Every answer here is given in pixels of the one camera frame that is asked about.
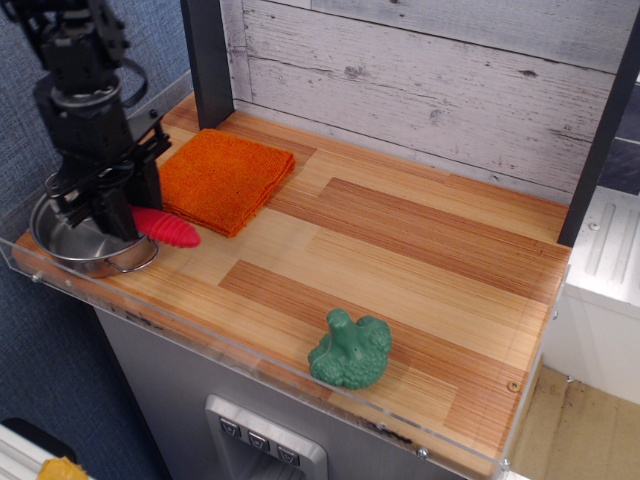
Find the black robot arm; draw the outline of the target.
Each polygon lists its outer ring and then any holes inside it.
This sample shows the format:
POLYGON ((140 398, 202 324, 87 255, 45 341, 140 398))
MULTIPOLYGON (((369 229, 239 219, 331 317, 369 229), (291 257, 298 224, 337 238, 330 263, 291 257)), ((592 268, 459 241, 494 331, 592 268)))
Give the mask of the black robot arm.
POLYGON ((104 1, 4 1, 46 75, 34 97, 58 171, 45 182, 60 221, 91 219, 124 241, 139 233, 133 208, 159 210, 157 158, 170 146, 155 110, 129 116, 146 94, 144 69, 126 56, 124 23, 104 1))

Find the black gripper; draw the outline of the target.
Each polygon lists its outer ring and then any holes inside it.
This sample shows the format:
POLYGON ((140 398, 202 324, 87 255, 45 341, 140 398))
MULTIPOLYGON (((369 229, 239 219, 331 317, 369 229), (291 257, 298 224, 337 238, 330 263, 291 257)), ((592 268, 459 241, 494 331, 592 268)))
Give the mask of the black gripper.
POLYGON ((123 241, 139 235, 129 204, 163 206, 158 157, 171 145, 154 109, 128 118, 118 84, 65 95, 39 82, 34 97, 61 166, 45 181, 59 218, 71 227, 92 218, 123 241))

